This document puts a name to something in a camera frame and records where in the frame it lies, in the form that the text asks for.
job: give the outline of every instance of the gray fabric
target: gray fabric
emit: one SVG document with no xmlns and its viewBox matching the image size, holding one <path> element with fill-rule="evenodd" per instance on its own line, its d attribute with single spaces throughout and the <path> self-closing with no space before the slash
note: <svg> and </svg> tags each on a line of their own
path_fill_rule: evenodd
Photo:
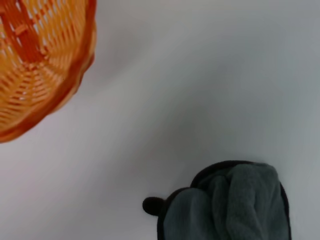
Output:
<svg viewBox="0 0 320 240">
<path fill-rule="evenodd" d="M 165 240 L 289 240 L 276 170 L 239 164 L 180 192 L 164 222 Z"/>
</svg>

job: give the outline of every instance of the basket weave pattern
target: basket weave pattern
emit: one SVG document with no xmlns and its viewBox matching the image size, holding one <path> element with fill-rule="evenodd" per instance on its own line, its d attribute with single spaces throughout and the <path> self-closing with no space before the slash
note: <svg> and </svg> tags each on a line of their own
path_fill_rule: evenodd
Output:
<svg viewBox="0 0 320 240">
<path fill-rule="evenodd" d="M 77 91 L 94 60 L 97 0 L 0 0 L 0 143 Z"/>
</svg>

